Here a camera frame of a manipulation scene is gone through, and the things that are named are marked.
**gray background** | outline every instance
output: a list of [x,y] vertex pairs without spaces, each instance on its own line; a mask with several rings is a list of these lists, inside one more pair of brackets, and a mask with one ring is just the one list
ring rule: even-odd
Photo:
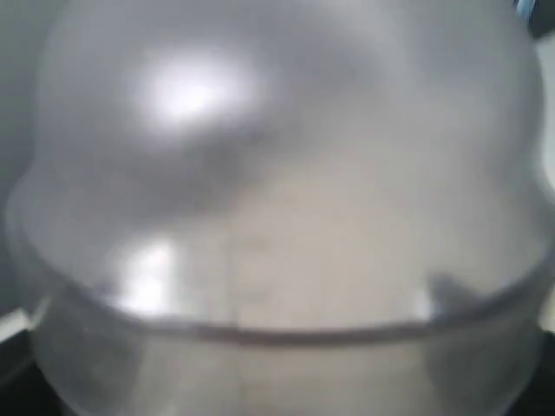
[[[0,210],[32,152],[36,65],[65,0],[0,0]],[[14,270],[0,237],[0,315],[17,306]]]

